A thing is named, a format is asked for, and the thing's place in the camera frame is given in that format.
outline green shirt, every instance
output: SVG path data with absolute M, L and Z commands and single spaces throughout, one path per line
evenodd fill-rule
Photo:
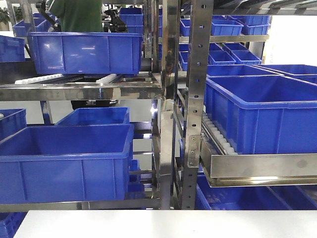
M 47 0 L 48 10 L 59 17 L 62 31 L 103 32 L 102 0 Z

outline person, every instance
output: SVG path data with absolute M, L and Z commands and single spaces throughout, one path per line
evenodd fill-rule
M 47 10 L 59 19 L 66 32 L 103 32 L 102 0 L 47 0 Z M 87 101 L 71 101 L 73 109 L 84 108 Z M 96 100 L 97 107 L 109 107 L 109 100 Z

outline white table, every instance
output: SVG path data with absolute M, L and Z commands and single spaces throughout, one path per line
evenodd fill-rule
M 14 238 L 316 238 L 317 211 L 30 211 Z

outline empty blue bin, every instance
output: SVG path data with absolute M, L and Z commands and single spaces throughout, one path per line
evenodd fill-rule
M 205 106 L 239 154 L 317 152 L 315 84 L 284 76 L 213 77 Z
M 294 210 L 316 210 L 317 201 L 309 194 L 317 194 L 316 185 L 305 186 L 272 186 L 274 192 L 283 197 Z
M 0 143 L 0 204 L 124 199 L 133 125 L 27 127 Z
M 25 61 L 24 39 L 0 36 L 0 62 Z
M 143 34 L 144 33 L 144 26 L 127 26 L 129 33 L 138 33 Z
M 119 17 L 127 26 L 144 25 L 141 8 L 121 8 Z
M 230 20 L 212 20 L 211 34 L 213 36 L 238 36 L 243 25 Z
M 130 123 L 129 108 L 78 108 L 55 125 L 102 125 Z
M 0 238 L 13 238 L 25 215 L 25 212 L 0 213 Z
M 197 178 L 197 210 L 292 210 L 270 187 L 209 187 Z
M 261 64 L 262 60 L 250 51 L 231 51 L 231 56 L 237 64 L 254 65 Z
M 180 19 L 180 33 L 182 36 L 189 36 L 190 19 Z
M 208 61 L 211 65 L 229 65 L 236 63 L 226 51 L 210 51 Z
M 141 34 L 37 32 L 29 44 L 39 74 L 136 74 L 141 68 Z
M 26 127 L 25 109 L 0 109 L 0 141 Z
M 187 71 L 188 68 L 188 52 L 179 53 L 179 61 L 183 71 Z
M 317 83 L 317 67 L 304 64 L 272 64 L 258 65 L 256 67 L 275 71 L 292 78 L 298 78 L 307 82 Z
M 241 45 L 240 43 L 224 43 L 222 48 L 228 53 L 231 51 L 248 51 L 248 48 Z
M 243 25 L 242 34 L 244 35 L 267 35 L 270 24 L 248 26 Z
M 208 65 L 207 76 L 257 76 L 257 75 L 280 75 L 266 69 L 255 68 L 249 65 Z
M 47 32 L 50 27 L 44 18 L 34 18 L 34 24 L 36 32 Z M 12 28 L 17 37 L 27 37 L 28 26 L 25 24 L 24 20 L 15 24 Z

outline white wall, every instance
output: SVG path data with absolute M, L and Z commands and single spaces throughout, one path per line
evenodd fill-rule
M 274 16 L 266 64 L 317 65 L 317 16 Z

